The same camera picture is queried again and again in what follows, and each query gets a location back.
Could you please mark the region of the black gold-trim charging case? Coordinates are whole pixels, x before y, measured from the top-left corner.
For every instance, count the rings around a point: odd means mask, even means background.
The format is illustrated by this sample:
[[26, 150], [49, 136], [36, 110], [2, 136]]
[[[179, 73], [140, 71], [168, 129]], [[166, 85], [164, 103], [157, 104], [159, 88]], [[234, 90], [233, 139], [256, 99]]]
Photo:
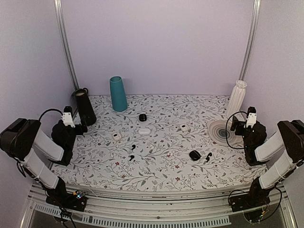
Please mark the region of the black gold-trim charging case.
[[198, 151], [193, 150], [189, 153], [189, 157], [193, 160], [193, 161], [197, 161], [201, 158], [201, 155]]

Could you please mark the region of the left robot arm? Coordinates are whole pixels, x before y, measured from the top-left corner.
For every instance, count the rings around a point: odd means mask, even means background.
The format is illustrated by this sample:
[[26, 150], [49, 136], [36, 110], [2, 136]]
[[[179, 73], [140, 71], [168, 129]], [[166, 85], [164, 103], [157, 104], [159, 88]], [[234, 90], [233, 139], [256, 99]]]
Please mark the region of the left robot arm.
[[47, 193], [46, 203], [83, 212], [87, 203], [84, 193], [67, 192], [66, 183], [36, 153], [40, 151], [52, 163], [68, 166], [75, 139], [82, 132], [81, 125], [72, 127], [60, 120], [48, 137], [41, 129], [40, 120], [19, 118], [1, 132], [0, 148], [16, 160], [23, 175], [28, 174], [42, 186]]

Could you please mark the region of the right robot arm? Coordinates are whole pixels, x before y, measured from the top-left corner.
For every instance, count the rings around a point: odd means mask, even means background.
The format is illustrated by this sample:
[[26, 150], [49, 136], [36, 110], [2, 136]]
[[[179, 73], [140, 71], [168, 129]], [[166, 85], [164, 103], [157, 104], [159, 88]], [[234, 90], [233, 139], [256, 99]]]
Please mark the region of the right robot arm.
[[248, 113], [245, 121], [232, 117], [231, 131], [243, 139], [245, 159], [250, 166], [268, 162], [277, 152], [284, 152], [261, 176], [251, 183], [249, 192], [229, 198], [232, 211], [266, 205], [269, 193], [304, 162], [304, 123], [300, 120], [279, 121], [276, 131], [267, 138], [266, 128], [257, 121], [256, 113]]

